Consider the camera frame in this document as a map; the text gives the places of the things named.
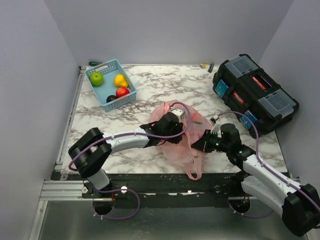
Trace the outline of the pink plastic bag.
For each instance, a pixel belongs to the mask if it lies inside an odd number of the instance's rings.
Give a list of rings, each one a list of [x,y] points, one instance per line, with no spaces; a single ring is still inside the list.
[[[197,142],[206,130],[210,130],[212,124],[193,107],[174,104],[176,101],[176,99],[166,101],[156,107],[151,113],[149,121],[158,121],[171,107],[185,110],[185,117],[181,120],[183,129],[186,129],[189,119],[191,119],[191,123],[186,132],[181,135],[182,140],[178,144],[167,141],[160,145],[158,149],[162,151],[170,163],[182,168],[189,179],[197,181],[202,177],[202,163],[206,154],[192,148],[191,145]]]

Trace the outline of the red fake apple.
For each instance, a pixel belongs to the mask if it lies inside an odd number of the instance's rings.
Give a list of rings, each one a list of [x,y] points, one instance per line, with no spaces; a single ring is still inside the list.
[[[115,92],[115,95],[117,98],[121,98],[123,96],[126,96],[130,93],[130,90],[127,88],[127,87],[118,87],[116,92]]]

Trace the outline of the green fake fruit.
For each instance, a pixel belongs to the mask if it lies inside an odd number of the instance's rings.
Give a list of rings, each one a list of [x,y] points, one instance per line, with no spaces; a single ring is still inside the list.
[[[89,77],[89,81],[93,86],[99,87],[104,83],[104,77],[101,73],[95,72]]]

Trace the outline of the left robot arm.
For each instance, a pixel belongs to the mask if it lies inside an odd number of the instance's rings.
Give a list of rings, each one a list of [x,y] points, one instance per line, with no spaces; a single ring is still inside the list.
[[[111,191],[110,179],[102,169],[107,158],[129,149],[143,149],[165,142],[178,144],[182,140],[184,115],[184,110],[174,109],[158,121],[143,124],[132,132],[106,137],[99,128],[91,128],[68,150],[71,158],[69,169],[87,179],[99,197],[107,197]]]

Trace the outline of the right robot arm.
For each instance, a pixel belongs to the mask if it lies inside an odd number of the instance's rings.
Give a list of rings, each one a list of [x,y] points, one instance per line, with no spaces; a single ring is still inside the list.
[[[260,159],[256,151],[242,144],[234,124],[223,124],[220,132],[218,135],[206,130],[191,147],[203,153],[226,153],[228,160],[241,169],[243,179],[230,183],[234,195],[247,193],[256,197],[277,213],[298,237],[320,226],[320,197],[315,187],[301,185]]]

